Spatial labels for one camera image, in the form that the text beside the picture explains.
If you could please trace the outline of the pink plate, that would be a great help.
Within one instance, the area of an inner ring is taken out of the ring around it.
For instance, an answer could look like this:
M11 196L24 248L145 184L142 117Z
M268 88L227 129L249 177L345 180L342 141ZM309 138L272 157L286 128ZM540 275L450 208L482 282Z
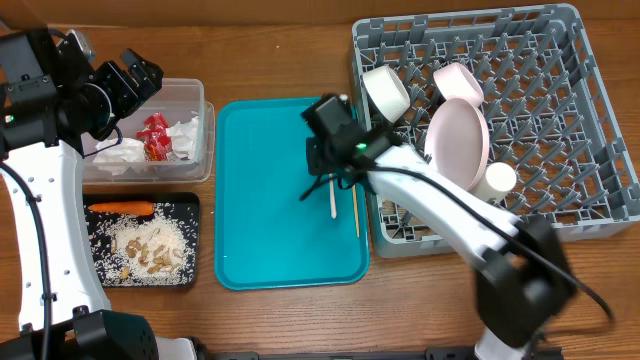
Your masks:
M470 190L482 177L489 158L489 130L480 110L460 98L446 100L434 113L424 154L429 167Z

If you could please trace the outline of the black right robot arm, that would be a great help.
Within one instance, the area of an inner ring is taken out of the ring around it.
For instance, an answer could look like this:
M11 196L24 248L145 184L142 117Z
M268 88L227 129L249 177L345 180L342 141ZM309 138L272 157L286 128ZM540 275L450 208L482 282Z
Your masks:
M543 217L522 221L430 169L392 129L365 130L348 102L321 97L301 114L318 189L362 185L401 206L441 236L474 270L476 306L485 325L477 359L525 359L578 284L561 242Z

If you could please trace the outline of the orange carrot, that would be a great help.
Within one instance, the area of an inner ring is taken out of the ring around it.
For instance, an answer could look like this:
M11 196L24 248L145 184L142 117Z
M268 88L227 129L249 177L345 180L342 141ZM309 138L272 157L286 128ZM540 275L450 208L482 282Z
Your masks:
M90 205L88 209L98 213L149 216L154 213L154 204L148 201L106 202Z

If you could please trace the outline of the white tissue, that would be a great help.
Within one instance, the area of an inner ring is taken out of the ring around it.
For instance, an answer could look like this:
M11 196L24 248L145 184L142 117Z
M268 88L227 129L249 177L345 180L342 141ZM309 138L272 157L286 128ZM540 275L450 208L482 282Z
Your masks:
M109 139L98 142L98 153L93 158L93 163L99 170L108 171L113 176L122 175L129 168L129 163L145 162L144 144L136 139L123 138L117 144L118 139Z

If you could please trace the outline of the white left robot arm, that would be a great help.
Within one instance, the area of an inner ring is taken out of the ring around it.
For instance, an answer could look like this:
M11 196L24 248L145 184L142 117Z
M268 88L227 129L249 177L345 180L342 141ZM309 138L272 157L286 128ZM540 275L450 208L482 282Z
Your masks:
M1 174L21 261L20 334L5 359L203 359L195 338L155 335L115 312L97 276L84 218L82 135L104 140L162 86L162 69L132 50L99 67L76 31L1 39Z

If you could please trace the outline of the white plastic fork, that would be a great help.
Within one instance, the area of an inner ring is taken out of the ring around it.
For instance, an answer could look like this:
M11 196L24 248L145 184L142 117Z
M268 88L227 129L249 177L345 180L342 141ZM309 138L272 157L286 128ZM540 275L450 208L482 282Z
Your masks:
M335 194L334 174L329 174L329 199L330 199L330 214L332 219L337 218L337 202Z

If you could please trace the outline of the red snack wrapper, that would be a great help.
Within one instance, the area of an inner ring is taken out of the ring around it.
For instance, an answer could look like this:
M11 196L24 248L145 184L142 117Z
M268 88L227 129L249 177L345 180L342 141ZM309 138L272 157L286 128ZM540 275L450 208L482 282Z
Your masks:
M156 112L143 122L144 128L136 133L136 139L143 143L147 161L167 161L172 152L172 142L167 134L169 128L164 116Z

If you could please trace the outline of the white napkin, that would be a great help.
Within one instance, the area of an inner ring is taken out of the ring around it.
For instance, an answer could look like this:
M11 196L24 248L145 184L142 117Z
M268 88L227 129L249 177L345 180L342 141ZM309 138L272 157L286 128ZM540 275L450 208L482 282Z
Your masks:
M194 116L186 123L177 122L166 129L171 140L173 153L180 159L193 160L198 138L199 117Z

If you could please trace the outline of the bowl with food scraps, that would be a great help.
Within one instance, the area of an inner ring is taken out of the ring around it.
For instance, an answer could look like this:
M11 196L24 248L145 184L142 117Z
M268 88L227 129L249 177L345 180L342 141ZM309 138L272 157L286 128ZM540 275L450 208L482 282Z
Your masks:
M469 69L461 63L453 62L434 72L434 83L446 99L463 99L475 107L484 101L484 92Z

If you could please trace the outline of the cream bowl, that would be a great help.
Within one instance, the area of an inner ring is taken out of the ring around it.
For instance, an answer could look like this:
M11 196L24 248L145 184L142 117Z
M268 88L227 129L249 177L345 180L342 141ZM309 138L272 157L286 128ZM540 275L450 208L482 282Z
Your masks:
M410 107L410 96L389 66L381 66L362 75L368 97L389 122L395 123Z

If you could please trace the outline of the white small cup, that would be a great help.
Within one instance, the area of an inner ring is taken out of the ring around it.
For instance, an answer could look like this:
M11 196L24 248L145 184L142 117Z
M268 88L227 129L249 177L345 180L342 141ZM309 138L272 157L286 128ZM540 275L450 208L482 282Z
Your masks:
M514 168L503 162L490 164L471 193L485 202L502 201L515 187L517 174Z

